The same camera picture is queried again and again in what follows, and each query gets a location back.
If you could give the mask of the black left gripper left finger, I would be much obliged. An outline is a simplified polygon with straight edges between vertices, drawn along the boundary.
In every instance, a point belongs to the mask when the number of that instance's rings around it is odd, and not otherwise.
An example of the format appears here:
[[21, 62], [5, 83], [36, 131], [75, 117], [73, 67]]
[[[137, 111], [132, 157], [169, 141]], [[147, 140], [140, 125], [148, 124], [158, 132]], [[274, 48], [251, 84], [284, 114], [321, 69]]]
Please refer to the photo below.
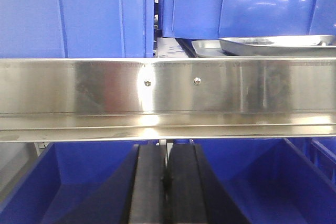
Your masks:
[[59, 223], [164, 223], [165, 156], [134, 145], [119, 168]]

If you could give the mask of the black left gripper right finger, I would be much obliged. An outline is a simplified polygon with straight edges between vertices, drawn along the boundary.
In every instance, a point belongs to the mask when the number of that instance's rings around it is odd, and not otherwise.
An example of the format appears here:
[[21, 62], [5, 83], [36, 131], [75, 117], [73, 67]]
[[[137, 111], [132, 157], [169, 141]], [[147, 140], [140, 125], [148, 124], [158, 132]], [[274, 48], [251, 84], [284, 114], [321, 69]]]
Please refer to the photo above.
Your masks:
[[168, 223], [249, 223], [220, 185], [200, 145], [174, 144], [167, 172]]

